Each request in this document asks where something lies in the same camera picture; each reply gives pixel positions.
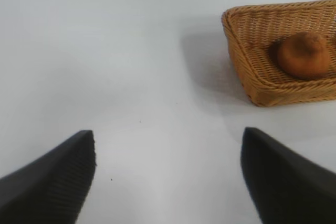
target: black gripper pad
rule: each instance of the black gripper pad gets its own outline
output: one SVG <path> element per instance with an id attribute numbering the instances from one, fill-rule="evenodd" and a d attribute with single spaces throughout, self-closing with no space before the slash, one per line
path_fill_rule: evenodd
<path id="1" fill-rule="evenodd" d="M 1 224 L 73 224 L 96 169 L 92 131 L 0 179 Z"/>
<path id="2" fill-rule="evenodd" d="M 246 128 L 243 176 L 264 224 L 335 224 L 336 175 L 256 128 Z"/>

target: brown bread roll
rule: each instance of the brown bread roll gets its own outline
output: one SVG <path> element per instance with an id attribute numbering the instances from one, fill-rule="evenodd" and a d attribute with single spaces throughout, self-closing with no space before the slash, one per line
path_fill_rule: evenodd
<path id="1" fill-rule="evenodd" d="M 294 77 L 303 80 L 321 78 L 331 63 L 327 40 L 316 33 L 292 35 L 280 46 L 278 63 L 283 71 Z"/>

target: white table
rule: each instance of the white table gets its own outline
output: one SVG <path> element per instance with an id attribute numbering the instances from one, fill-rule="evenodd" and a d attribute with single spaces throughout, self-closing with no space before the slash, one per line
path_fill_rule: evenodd
<path id="1" fill-rule="evenodd" d="M 294 1 L 310 0 L 0 0 L 0 176 L 93 129 L 79 224 L 260 223 L 244 127 L 336 171 L 336 102 L 250 104 L 220 16 Z"/>

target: wicker basket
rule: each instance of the wicker basket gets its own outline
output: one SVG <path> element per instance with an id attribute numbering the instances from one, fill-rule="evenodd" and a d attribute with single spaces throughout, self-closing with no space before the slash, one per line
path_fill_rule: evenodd
<path id="1" fill-rule="evenodd" d="M 222 16 L 231 60 L 257 106 L 336 99 L 336 0 L 234 7 Z M 326 36 L 332 64 L 319 80 L 295 79 L 278 68 L 276 51 L 301 31 Z"/>

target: basket rim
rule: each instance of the basket rim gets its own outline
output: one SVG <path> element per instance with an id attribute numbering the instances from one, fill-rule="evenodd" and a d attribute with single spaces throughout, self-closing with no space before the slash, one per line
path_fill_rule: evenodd
<path id="1" fill-rule="evenodd" d="M 253 72 L 254 77 L 268 89 L 277 89 L 277 90 L 288 90 L 293 88 L 303 88 L 303 87 L 311 87 L 316 86 L 316 88 L 320 88 L 322 84 L 335 84 L 336 77 L 327 78 L 323 80 L 310 80 L 310 81 L 293 81 L 283 84 L 276 84 L 265 78 L 261 77 L 255 68 L 252 66 L 248 54 L 245 51 L 245 47 L 237 36 L 236 30 L 232 25 L 231 18 L 240 13 L 246 12 L 270 12 L 277 10 L 298 10 L 298 9 L 314 9 L 318 7 L 335 7 L 336 8 L 336 0 L 318 0 L 318 1 L 309 1 L 309 2 L 293 2 L 293 3 L 281 3 L 281 4 L 262 4 L 262 5 L 244 5 L 244 6 L 236 6 L 226 10 L 222 15 L 222 24 L 225 29 L 229 29 L 234 39 L 236 40 L 239 49 L 241 50 L 243 57 L 246 62 L 249 64 L 250 69 Z"/>

